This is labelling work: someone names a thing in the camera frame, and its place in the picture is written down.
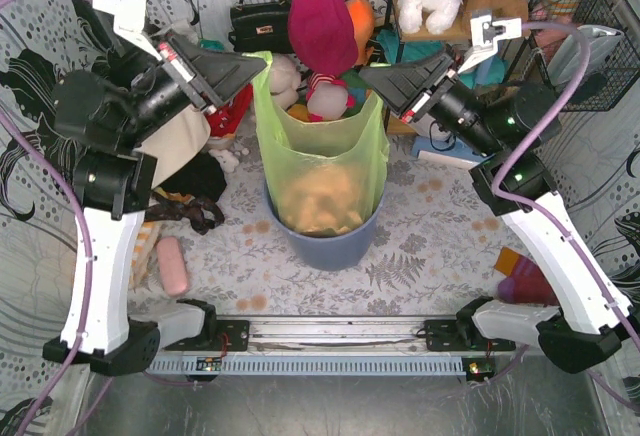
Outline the green trash bag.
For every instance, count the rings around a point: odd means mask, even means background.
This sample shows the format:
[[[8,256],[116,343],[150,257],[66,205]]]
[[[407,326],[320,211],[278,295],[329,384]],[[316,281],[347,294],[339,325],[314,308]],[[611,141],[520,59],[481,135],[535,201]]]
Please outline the green trash bag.
[[[272,54],[263,51],[254,56],[266,62],[266,68],[252,80],[253,100],[260,155],[277,214],[277,199],[287,182],[311,168],[334,164],[350,165],[361,171],[372,215],[384,192],[390,151],[383,126],[382,100],[371,94],[361,110],[347,119],[301,122],[277,106],[269,94]]]

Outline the blue trash bin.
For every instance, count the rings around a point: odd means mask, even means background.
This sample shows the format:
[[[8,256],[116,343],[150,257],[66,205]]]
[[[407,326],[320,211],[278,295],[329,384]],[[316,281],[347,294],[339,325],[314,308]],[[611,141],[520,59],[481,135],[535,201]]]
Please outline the blue trash bin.
[[[355,267],[364,258],[373,243],[378,217],[385,202],[385,193],[382,193],[371,217],[354,231],[339,236],[319,238],[296,233],[281,223],[271,201],[266,181],[263,181],[262,197],[276,227],[284,234],[295,255],[309,267],[330,272]]]

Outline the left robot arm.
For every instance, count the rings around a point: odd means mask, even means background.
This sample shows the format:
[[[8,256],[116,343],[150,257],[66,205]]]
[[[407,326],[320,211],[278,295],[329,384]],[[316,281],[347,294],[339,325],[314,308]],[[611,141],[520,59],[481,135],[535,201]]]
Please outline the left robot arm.
[[[55,85],[55,127],[85,153],[70,189],[78,229],[71,306],[61,334],[44,345],[45,359],[116,377],[147,370],[161,349],[181,341],[218,340],[216,310],[203,301],[181,299],[144,320],[127,313],[135,240],[157,165],[140,147],[182,110],[224,105],[265,66],[170,33],[126,70],[127,85],[85,70]]]

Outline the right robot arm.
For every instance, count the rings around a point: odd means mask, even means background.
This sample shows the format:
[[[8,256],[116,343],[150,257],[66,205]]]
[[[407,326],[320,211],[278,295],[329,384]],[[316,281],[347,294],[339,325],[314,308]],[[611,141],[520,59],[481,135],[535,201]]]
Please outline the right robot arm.
[[[580,373],[613,356],[639,329],[639,309],[606,276],[571,222],[557,186],[534,153],[560,130],[551,120],[524,140],[553,107],[547,87],[525,83],[484,104],[453,67],[446,50],[409,63],[367,66],[367,85],[409,122],[433,118],[482,160],[469,173],[481,199],[522,241],[556,298],[538,307],[479,297],[456,313],[445,332],[429,329],[427,345],[497,347],[502,341],[540,349],[559,369]]]

